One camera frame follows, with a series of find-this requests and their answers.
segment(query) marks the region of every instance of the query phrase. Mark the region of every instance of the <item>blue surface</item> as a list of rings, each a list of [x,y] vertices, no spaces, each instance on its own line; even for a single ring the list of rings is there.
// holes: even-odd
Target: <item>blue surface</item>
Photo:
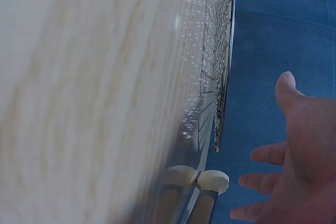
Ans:
[[[275,101],[278,76],[293,72],[297,87],[317,97],[335,97],[336,0],[236,0],[236,27],[223,139],[219,154],[209,150],[207,169],[230,177],[213,223],[233,207],[262,196],[241,188],[243,173],[281,170],[249,159],[257,146],[283,141],[285,119]]]

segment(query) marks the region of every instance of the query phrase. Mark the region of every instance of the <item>metal grille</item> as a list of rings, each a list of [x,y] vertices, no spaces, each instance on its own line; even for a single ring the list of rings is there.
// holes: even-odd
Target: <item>metal grille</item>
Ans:
[[[231,62],[233,0],[220,0],[215,30],[215,152],[219,152]]]

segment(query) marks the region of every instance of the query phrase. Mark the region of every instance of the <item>wood grain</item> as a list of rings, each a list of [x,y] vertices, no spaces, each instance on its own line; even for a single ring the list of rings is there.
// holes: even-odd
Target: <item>wood grain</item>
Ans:
[[[167,167],[204,169],[206,3],[0,0],[0,223],[149,223]]]

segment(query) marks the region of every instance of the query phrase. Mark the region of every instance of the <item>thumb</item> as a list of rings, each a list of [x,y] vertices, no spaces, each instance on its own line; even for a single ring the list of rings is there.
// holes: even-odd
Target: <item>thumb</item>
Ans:
[[[287,71],[282,73],[277,81],[275,96],[282,113],[286,116],[292,106],[305,95],[296,90],[295,78]]]

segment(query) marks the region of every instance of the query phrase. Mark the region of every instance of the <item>blue floor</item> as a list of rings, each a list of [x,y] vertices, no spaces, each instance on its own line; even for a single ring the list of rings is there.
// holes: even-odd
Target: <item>blue floor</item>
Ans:
[[[229,218],[233,207],[265,198],[241,188],[243,173],[280,170],[249,159],[257,146],[283,141],[285,119],[274,86],[286,70],[297,88],[316,97],[335,97],[336,0],[236,0],[232,71],[219,154],[209,150],[207,169],[230,176],[219,197],[213,223]]]

